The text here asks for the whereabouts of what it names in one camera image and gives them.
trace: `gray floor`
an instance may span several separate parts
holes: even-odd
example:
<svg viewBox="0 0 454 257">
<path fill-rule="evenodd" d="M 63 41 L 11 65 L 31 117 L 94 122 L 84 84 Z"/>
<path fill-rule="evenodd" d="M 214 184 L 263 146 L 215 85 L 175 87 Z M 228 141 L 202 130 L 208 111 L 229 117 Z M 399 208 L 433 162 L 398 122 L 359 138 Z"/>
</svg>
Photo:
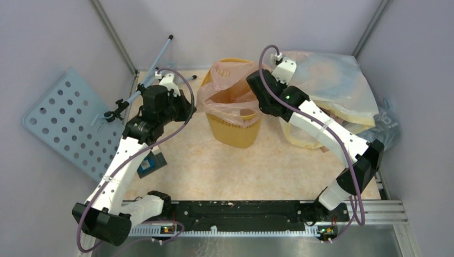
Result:
<svg viewBox="0 0 454 257">
<path fill-rule="evenodd" d="M 93 257 L 112 256 L 122 246 L 104 244 Z M 115 256 L 401 256 L 392 226 L 353 226 L 338 242 L 314 243 L 314 238 L 179 238 L 160 246 L 151 241 L 141 241 Z"/>
</svg>

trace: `gray wall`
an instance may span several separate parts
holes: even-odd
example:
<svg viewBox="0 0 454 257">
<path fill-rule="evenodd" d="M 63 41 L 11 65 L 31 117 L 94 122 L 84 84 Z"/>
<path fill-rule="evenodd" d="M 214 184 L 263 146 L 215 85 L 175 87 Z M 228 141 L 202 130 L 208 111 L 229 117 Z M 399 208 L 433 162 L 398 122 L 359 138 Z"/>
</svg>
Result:
<svg viewBox="0 0 454 257">
<path fill-rule="evenodd" d="M 71 256 L 71 209 L 95 183 L 26 131 L 22 117 L 70 66 L 110 107 L 132 77 L 87 0 L 1 1 L 0 42 L 2 256 Z"/>
<path fill-rule="evenodd" d="M 424 256 L 452 256 L 454 225 L 454 1 L 394 1 L 359 58 L 376 96 L 403 127 L 384 157 Z"/>
<path fill-rule="evenodd" d="M 135 65 L 150 67 L 169 34 L 165 59 L 179 68 L 221 58 L 258 60 L 268 44 L 283 50 L 351 54 L 380 0 L 103 0 Z"/>
</svg>

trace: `translucent plastic bag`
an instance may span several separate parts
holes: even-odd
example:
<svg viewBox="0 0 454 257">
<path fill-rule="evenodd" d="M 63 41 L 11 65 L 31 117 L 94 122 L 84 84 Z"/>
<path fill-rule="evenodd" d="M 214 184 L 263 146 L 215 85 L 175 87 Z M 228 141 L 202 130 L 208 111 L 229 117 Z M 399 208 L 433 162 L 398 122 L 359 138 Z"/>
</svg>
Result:
<svg viewBox="0 0 454 257">
<path fill-rule="evenodd" d="M 315 52 L 283 52 L 297 63 L 290 81 L 357 134 L 375 126 L 378 114 L 374 95 L 353 56 Z M 302 129 L 281 122 L 287 140 L 297 146 L 320 148 L 322 144 Z"/>
<path fill-rule="evenodd" d="M 384 150 L 393 147 L 400 138 L 400 123 L 393 113 L 389 100 L 383 99 L 383 107 L 379 107 L 379 114 L 375 115 L 375 127 L 358 134 L 369 142 L 378 139 L 384 144 Z"/>
<path fill-rule="evenodd" d="M 262 112 L 246 77 L 258 68 L 258 64 L 252 62 L 216 62 L 209 71 L 212 81 L 197 92 L 197 110 L 241 127 L 257 122 Z M 252 119 L 244 119 L 245 114 L 255 115 Z"/>
</svg>

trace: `beige marbled table surface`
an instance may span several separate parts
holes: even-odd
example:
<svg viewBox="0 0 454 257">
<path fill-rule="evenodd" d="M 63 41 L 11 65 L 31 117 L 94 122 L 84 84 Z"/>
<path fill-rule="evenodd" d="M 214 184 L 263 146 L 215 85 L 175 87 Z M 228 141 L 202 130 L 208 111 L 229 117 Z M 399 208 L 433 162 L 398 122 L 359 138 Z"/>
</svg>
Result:
<svg viewBox="0 0 454 257">
<path fill-rule="evenodd" d="M 206 70 L 182 71 L 196 92 Z M 140 73 L 139 81 L 145 76 Z M 183 84 L 179 85 L 189 98 Z M 132 105 L 130 118 L 142 105 L 139 97 Z M 164 136 L 181 123 L 170 123 Z M 137 174 L 125 200 L 133 200 L 157 190 L 172 200 L 313 200 L 343 170 L 331 152 L 294 146 L 285 140 L 276 117 L 265 116 L 255 143 L 246 149 L 225 145 L 214 139 L 207 117 L 196 112 L 175 137 L 160 145 L 167 165 L 140 179 Z M 362 194 L 364 199 L 380 199 L 372 181 Z"/>
</svg>

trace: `cable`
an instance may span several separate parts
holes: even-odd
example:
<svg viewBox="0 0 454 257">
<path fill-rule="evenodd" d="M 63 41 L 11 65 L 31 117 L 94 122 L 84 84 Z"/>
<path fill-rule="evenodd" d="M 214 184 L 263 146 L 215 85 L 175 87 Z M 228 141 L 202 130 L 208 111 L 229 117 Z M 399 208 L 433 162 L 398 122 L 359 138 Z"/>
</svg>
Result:
<svg viewBox="0 0 454 257">
<path fill-rule="evenodd" d="M 344 153 L 345 155 L 345 158 L 347 159 L 347 164 L 349 166 L 349 170 L 350 170 L 350 174 L 352 176 L 352 180 L 353 180 L 353 185 L 354 185 L 354 188 L 355 188 L 355 192 L 356 192 L 356 195 L 357 195 L 357 198 L 354 197 L 355 199 L 355 202 L 356 200 L 358 201 L 357 204 L 354 204 L 353 203 L 353 199 L 352 197 L 350 196 L 350 204 L 352 205 L 352 208 L 353 208 L 353 216 L 351 218 L 351 220 L 349 221 L 349 223 L 347 224 L 347 226 L 345 227 L 345 229 L 337 236 L 339 237 L 340 235 L 342 235 L 344 233 L 344 231 L 350 226 L 350 224 L 353 222 L 353 219 L 356 220 L 356 222 L 358 222 L 358 224 L 360 226 L 364 226 L 364 224 L 366 223 L 366 217 L 365 217 L 365 213 L 364 213 L 364 206 L 362 204 L 362 198 L 361 198 L 361 192 L 359 190 L 359 185 L 358 185 L 358 181 L 357 181 L 357 178 L 356 178 L 356 175 L 355 175 L 355 172 L 354 172 L 354 169 L 353 169 L 353 163 L 352 163 L 352 160 L 350 159 L 350 156 L 349 156 L 349 153 L 347 151 L 347 149 L 345 148 L 345 145 L 344 143 L 342 142 L 341 138 L 328 126 L 325 125 L 325 123 L 321 122 L 320 120 L 316 119 L 315 117 L 307 114 L 307 113 L 304 113 L 302 112 L 301 110 L 299 110 L 298 108 L 295 108 L 287 103 L 285 103 L 284 101 L 282 101 L 281 99 L 279 99 L 279 97 L 274 94 L 273 91 L 271 91 L 271 89 L 269 88 L 267 82 L 265 81 L 265 77 L 263 75 L 263 70 L 262 70 L 262 63 L 263 63 L 263 57 L 265 56 L 265 53 L 268 49 L 270 48 L 274 48 L 278 54 L 280 54 L 281 52 L 279 51 L 279 48 L 273 44 L 267 46 L 264 48 L 264 50 L 262 51 L 262 53 L 260 54 L 260 58 L 259 58 L 259 75 L 260 75 L 260 79 L 262 80 L 262 83 L 263 85 L 265 86 L 265 89 L 268 91 L 268 93 L 278 102 L 280 103 L 282 106 L 288 108 L 289 110 L 293 111 L 293 112 L 296 112 L 308 119 L 311 119 L 313 120 L 314 122 L 316 122 L 317 124 L 319 124 L 320 126 L 322 127 L 326 127 L 326 130 L 336 139 L 336 141 L 339 143 L 340 145 L 340 148 L 342 149 L 342 152 Z M 357 206 L 359 206 L 359 209 L 360 209 L 360 213 L 361 213 L 361 220 L 358 219 L 358 215 L 356 213 L 357 211 Z"/>
<path fill-rule="evenodd" d="M 184 232 L 185 228 L 184 228 L 184 225 L 178 221 L 150 221 L 150 222 L 143 222 L 142 224 L 151 224 L 151 225 L 154 225 L 154 224 L 161 224 L 161 223 L 172 223 L 173 225 L 178 225 L 181 227 L 181 231 L 178 232 L 176 235 L 174 235 L 173 237 L 167 239 L 167 240 L 164 240 L 162 241 L 162 245 L 164 244 L 167 244 L 167 243 L 170 243 L 172 241 L 174 241 L 175 239 L 177 239 L 178 236 L 180 236 L 181 233 Z M 112 257 L 116 257 L 118 256 L 121 252 L 123 252 L 124 250 L 126 250 L 127 248 L 129 248 L 131 245 L 135 244 L 135 243 L 138 243 L 138 242 L 141 242 L 141 241 L 152 241 L 152 242 L 160 242 L 160 240 L 155 240 L 154 238 L 139 238 L 139 239 L 136 239 L 132 242 L 130 242 L 129 244 L 127 244 L 126 246 L 122 247 L 122 249 L 120 249 L 118 252 L 116 252 L 114 255 L 112 255 Z"/>
<path fill-rule="evenodd" d="M 188 116 L 188 118 L 185 120 L 185 122 L 183 123 L 183 125 L 178 128 L 177 130 L 175 130 L 172 134 L 168 135 L 167 137 L 165 137 L 164 139 L 152 144 L 151 146 L 148 146 L 140 151 L 138 151 L 137 153 L 133 154 L 132 156 L 130 156 L 128 159 L 126 159 L 126 161 L 124 161 L 122 164 L 120 164 L 116 169 L 115 171 L 112 172 L 112 174 L 110 175 L 110 178 L 114 178 L 114 176 L 125 166 L 128 164 L 128 162 L 132 161 L 134 158 L 136 158 L 137 156 L 141 155 L 142 153 L 148 151 L 148 150 L 151 150 L 153 147 L 155 146 L 158 146 L 164 142 L 166 142 L 167 140 L 171 139 L 172 137 L 174 137 L 176 134 L 178 134 L 185 126 L 186 124 L 189 122 L 189 120 L 191 119 L 192 115 L 194 114 L 194 109 L 195 109 L 195 101 L 194 101 L 194 92 L 192 91 L 192 88 L 191 88 L 191 85 L 189 85 L 189 82 L 187 82 L 187 80 L 176 70 L 174 69 L 171 69 L 171 68 L 160 68 L 158 70 L 158 72 L 162 72 L 162 71 L 170 71 L 170 72 L 173 72 L 175 73 L 177 76 L 179 76 L 183 82 L 186 84 L 187 88 L 189 89 L 189 92 L 191 93 L 191 109 L 190 109 L 190 114 Z M 106 181 L 102 184 L 102 186 L 98 189 L 98 191 L 95 193 L 95 195 L 93 196 L 92 200 L 88 203 L 87 207 L 85 208 L 84 212 L 82 213 L 82 216 L 80 217 L 80 221 L 79 221 L 79 224 L 77 225 L 77 239 L 76 239 L 76 243 L 77 243 L 77 248 L 79 249 L 80 252 L 82 253 L 89 253 L 91 251 L 93 251 L 94 249 L 98 248 L 101 244 L 102 244 L 102 241 L 99 241 L 96 245 L 94 245 L 92 248 L 90 249 L 84 249 L 82 247 L 82 243 L 80 242 L 80 237 L 82 235 L 82 224 L 84 223 L 84 220 L 85 220 L 85 217 L 87 216 L 87 213 L 88 213 L 88 210 L 90 210 L 90 208 L 92 207 L 93 203 L 96 201 L 96 199 L 99 197 L 99 195 L 101 194 L 101 192 L 104 190 L 104 188 L 107 186 L 109 182 Z"/>
</svg>

